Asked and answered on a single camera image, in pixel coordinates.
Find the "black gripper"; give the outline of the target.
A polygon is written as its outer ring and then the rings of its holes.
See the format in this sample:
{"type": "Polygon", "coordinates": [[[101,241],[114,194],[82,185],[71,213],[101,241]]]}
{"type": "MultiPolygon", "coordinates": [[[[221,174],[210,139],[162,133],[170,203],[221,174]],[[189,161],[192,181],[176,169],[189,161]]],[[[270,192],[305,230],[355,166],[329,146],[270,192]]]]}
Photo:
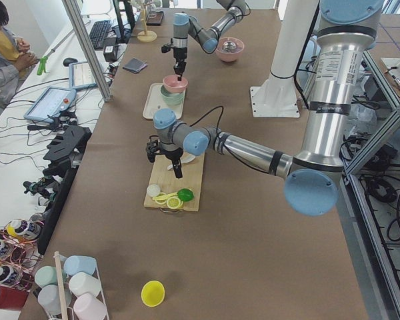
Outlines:
{"type": "Polygon", "coordinates": [[[181,81],[186,67],[187,48],[174,48],[173,57],[175,59],[173,69],[176,72],[177,79],[181,81]]]}
{"type": "Polygon", "coordinates": [[[183,149],[177,148],[172,151],[164,150],[163,154],[164,154],[164,156],[166,156],[166,158],[168,160],[170,160],[172,162],[172,168],[173,168],[175,177],[177,179],[182,178],[183,174],[182,174],[182,168],[181,168],[182,167],[181,157],[183,155],[183,149]]]}

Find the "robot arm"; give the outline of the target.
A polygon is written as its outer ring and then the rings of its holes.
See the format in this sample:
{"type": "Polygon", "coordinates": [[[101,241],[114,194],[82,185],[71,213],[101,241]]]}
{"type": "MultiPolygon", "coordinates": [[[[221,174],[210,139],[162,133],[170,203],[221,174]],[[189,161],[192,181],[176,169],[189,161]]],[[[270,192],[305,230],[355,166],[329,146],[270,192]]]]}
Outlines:
{"type": "Polygon", "coordinates": [[[251,88],[256,117],[292,117],[301,97],[307,124],[301,150],[288,155],[242,139],[218,127],[197,129],[170,109],[153,116],[157,139],[147,144],[150,161],[163,155],[182,176],[181,156],[208,149],[285,180],[284,194],[299,213],[318,216],[338,199],[343,163],[343,128],[363,53],[372,48],[381,1],[290,1],[279,32],[269,78],[251,88]]]}
{"type": "Polygon", "coordinates": [[[173,36],[170,43],[163,45],[162,53],[173,51],[175,64],[173,70],[177,80],[182,80],[186,68],[188,38],[192,37],[207,53],[212,54],[218,48],[218,42],[225,32],[241,22],[250,14],[251,8],[245,1],[217,1],[226,13],[209,28],[204,28],[198,19],[187,13],[175,13],[173,19],[173,36]]]}

